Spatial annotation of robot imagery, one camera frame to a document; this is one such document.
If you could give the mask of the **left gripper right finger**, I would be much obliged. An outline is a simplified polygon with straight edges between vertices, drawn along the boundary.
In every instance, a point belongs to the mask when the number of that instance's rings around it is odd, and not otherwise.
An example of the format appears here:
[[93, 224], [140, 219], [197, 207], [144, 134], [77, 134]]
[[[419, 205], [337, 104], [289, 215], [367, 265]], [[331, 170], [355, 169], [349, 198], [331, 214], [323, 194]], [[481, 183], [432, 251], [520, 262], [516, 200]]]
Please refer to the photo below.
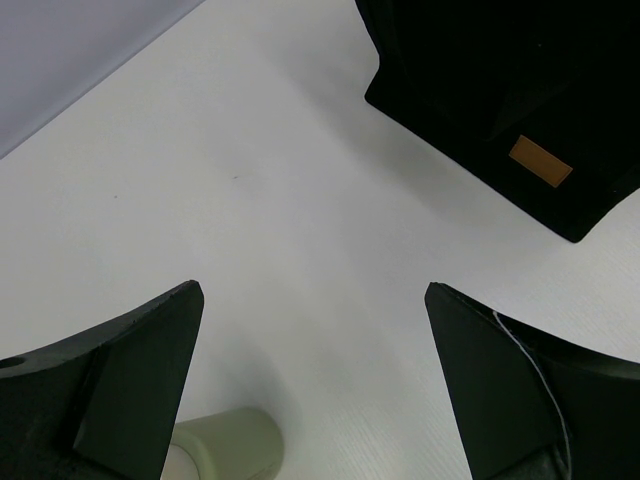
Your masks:
[[425, 305], [475, 479], [636, 479], [639, 366], [444, 283]]

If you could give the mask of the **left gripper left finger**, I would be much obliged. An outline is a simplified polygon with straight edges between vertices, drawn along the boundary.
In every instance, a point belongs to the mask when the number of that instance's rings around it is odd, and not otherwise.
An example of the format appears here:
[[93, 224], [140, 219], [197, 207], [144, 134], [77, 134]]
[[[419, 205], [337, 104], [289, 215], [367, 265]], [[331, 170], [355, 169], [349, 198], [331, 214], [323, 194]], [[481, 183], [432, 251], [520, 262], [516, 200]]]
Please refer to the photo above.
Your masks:
[[203, 309], [190, 280], [3, 359], [2, 478], [160, 478]]

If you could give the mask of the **green liquid bottle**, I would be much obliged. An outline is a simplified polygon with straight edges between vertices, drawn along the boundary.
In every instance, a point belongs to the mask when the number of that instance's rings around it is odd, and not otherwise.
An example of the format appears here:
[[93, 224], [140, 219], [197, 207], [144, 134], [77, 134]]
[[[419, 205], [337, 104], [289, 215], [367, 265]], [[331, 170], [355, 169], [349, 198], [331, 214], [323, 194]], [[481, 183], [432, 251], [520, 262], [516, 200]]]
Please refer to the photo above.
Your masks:
[[284, 460], [281, 430], [250, 407], [175, 425], [163, 479], [274, 479]]

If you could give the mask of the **black canvas bag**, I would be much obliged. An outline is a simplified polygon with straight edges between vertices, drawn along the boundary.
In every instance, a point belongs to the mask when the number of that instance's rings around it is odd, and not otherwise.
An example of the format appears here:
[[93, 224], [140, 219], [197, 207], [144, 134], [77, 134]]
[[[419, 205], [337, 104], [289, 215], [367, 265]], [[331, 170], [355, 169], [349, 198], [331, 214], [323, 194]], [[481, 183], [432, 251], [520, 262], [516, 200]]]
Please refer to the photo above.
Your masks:
[[639, 187], [635, 1], [361, 1], [365, 98], [570, 242]]

